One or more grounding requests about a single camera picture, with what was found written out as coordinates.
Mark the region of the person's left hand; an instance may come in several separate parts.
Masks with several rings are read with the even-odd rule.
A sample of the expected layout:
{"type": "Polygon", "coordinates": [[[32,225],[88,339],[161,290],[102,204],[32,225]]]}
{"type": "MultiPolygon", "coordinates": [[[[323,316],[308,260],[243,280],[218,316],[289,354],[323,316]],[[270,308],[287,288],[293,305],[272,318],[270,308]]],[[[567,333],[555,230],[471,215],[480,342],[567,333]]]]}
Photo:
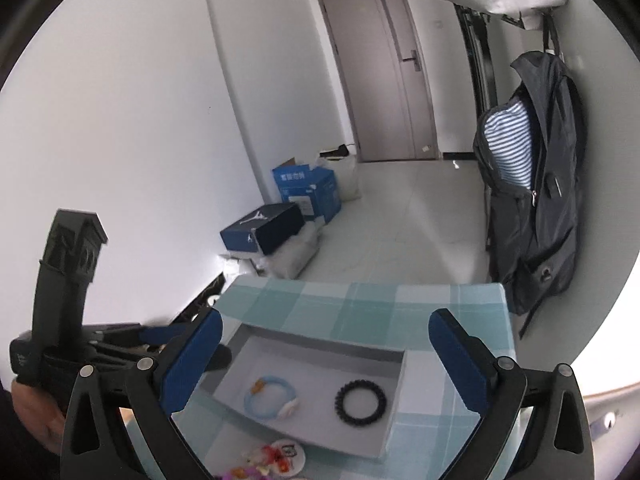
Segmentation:
{"type": "Polygon", "coordinates": [[[16,379],[11,394],[14,411],[27,431],[49,452],[60,455],[65,416],[52,396],[16,379]]]}

